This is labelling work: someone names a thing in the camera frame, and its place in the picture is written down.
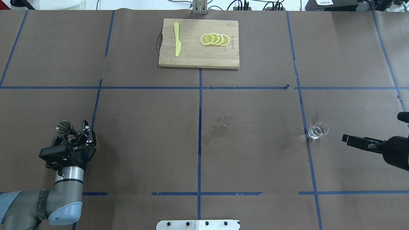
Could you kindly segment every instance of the lemon slice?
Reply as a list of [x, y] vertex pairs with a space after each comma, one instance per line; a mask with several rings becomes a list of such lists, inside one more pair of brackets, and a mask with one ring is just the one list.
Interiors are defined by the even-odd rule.
[[221, 40], [221, 36], [220, 34], [216, 34], [216, 33], [212, 33], [213, 35], [213, 42], [211, 43], [212, 45], [219, 43], [219, 41]]
[[223, 44], [223, 41], [225, 40], [225, 37], [224, 36], [222, 36], [221, 34], [218, 34], [219, 36], [220, 36], [220, 41], [218, 42], [218, 43], [216, 43], [216, 44], [214, 44], [214, 45], [221, 45], [221, 44]]
[[226, 34], [221, 34], [223, 37], [223, 42], [220, 44], [220, 46], [226, 46], [230, 43], [230, 37], [227, 36]]
[[202, 45], [210, 45], [214, 40], [214, 36], [212, 34], [203, 34], [200, 37], [200, 43]]

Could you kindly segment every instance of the white mounting plate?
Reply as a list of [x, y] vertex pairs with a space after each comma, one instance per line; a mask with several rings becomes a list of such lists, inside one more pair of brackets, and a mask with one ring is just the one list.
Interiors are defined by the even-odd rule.
[[156, 230], [240, 230], [239, 220], [159, 221]]

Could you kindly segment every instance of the yellow knife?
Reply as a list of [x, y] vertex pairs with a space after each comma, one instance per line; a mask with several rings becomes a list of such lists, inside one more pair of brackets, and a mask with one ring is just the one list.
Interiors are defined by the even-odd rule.
[[176, 41], [176, 51], [175, 56], [179, 56], [180, 49], [182, 48], [182, 43], [179, 41], [179, 23], [175, 22], [173, 24], [173, 28], [175, 30], [175, 41]]

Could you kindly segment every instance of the wooden cutting board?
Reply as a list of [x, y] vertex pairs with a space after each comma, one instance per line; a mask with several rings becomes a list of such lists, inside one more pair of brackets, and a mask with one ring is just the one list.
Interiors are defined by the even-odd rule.
[[[173, 23], [179, 23], [179, 40], [182, 48], [175, 56], [175, 31]], [[230, 37], [227, 46], [205, 46], [200, 43], [203, 34], [218, 33]], [[163, 20], [162, 46], [159, 66], [188, 68], [238, 69], [238, 21], [170, 19]]]

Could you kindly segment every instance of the shot glass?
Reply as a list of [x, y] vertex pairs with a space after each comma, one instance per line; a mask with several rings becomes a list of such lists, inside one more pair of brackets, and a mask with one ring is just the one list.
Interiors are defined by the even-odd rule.
[[308, 136], [312, 139], [318, 139], [322, 136], [328, 134], [329, 128], [328, 125], [324, 122], [317, 122], [311, 128], [308, 129]]

